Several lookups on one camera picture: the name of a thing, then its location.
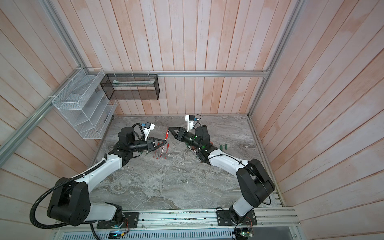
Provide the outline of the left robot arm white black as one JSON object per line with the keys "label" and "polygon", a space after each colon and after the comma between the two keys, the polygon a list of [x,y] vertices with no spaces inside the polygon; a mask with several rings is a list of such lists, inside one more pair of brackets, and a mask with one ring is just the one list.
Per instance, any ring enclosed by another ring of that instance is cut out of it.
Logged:
{"label": "left robot arm white black", "polygon": [[61,178],[56,182],[47,211],[49,218],[74,227],[94,221],[108,222],[113,228],[123,225],[125,216],[121,206],[91,203],[90,193],[109,175],[134,159],[134,153],[150,153],[167,141],[148,134],[140,139],[132,127],[121,129],[118,137],[114,148],[99,163],[76,177]]}

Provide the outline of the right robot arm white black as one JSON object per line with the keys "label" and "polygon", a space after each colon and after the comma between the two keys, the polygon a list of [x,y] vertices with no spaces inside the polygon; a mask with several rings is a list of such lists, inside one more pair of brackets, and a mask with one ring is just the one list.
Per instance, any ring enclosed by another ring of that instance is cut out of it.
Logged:
{"label": "right robot arm white black", "polygon": [[218,167],[237,178],[241,196],[228,210],[217,211],[218,225],[231,226],[242,223],[249,213],[269,200],[276,189],[272,179],[257,159],[241,160],[224,153],[210,140],[207,126],[203,125],[190,133],[183,127],[169,127],[172,136],[191,147],[202,163]]}

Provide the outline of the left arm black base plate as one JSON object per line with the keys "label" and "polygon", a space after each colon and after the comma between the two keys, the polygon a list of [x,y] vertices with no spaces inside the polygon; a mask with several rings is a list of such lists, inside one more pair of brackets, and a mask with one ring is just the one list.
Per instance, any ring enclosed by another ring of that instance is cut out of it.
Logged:
{"label": "left arm black base plate", "polygon": [[139,212],[122,212],[112,220],[100,220],[97,229],[135,229],[138,226]]}

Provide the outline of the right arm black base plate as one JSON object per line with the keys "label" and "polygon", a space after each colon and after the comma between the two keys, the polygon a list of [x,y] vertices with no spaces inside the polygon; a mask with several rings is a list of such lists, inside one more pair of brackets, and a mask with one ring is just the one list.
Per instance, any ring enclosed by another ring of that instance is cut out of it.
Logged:
{"label": "right arm black base plate", "polygon": [[258,224],[255,212],[250,210],[245,216],[239,217],[234,211],[217,208],[215,210],[219,226],[256,226]]}

